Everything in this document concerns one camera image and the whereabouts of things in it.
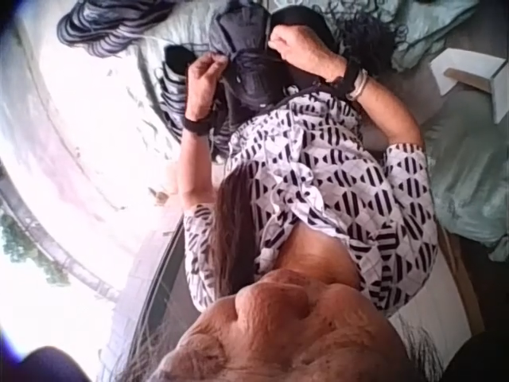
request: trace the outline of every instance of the woman's arm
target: woman's arm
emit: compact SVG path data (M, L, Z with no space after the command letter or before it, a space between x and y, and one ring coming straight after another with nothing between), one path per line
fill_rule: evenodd
M214 201L212 161L206 136L182 132L177 181L184 210Z
M226 66L226 57L209 53L189 67L186 119L197 122L208 116L217 83ZM214 201L207 136L183 131L177 183L184 209Z
M269 46L277 50L283 60L329 82L344 76L346 60L328 50L310 28L278 25L270 35ZM390 144L422 144L421 132L414 117L398 97L384 86L370 78L357 100L387 136Z
M327 81L334 81L344 75L346 65L343 57L332 55L327 63L321 66L321 72L316 74ZM390 145L396 143L422 145L421 132L415 118L396 95L376 80L369 78L357 102L387 136Z

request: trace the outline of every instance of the black and white striped fabric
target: black and white striped fabric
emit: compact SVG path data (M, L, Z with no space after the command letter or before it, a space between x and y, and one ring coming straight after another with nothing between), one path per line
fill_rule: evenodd
M363 294L387 316L422 288L437 256L425 155L390 146L379 164L359 140L359 117L316 92L244 123L230 141L231 167L250 163L259 279L271 271L294 225L336 237L359 270ZM194 304L216 300L208 256L212 205L185 212L185 269Z
M120 53L186 0L79 0L56 27L62 44L96 57Z

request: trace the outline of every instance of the tree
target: tree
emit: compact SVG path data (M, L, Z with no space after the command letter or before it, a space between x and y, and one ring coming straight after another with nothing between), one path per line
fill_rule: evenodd
M16 220L11 216L3 213L0 216L0 229L2 232L2 248L3 253L8 255L13 263L24 263L27 259L31 259L45 275L49 284L64 287L69 285L69 277L67 272L60 264L48 259L43 255L17 224Z

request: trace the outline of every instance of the woman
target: woman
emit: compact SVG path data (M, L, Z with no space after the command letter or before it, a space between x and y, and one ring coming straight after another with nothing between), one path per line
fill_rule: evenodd
M217 193L206 138L183 134L185 266L203 313L154 380L420 380L387 320L437 254L418 125L357 77L349 96L390 143L380 165L359 140L359 114L333 95L345 59L303 26L276 26L269 46L332 85L244 123ZM209 54L189 68L189 130L206 123L226 66Z

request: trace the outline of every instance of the black strap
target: black strap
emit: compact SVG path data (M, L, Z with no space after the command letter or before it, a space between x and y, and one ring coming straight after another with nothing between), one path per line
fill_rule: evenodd
M330 83L333 93L340 99L345 99L347 94L356 89L356 80L360 73L360 63L357 60L349 60L344 77L337 77Z
M211 114L207 117L200 119L199 121L192 121L184 117L184 129L187 131L191 131L192 133L203 137L204 135L208 135L208 132L212 129L212 119Z

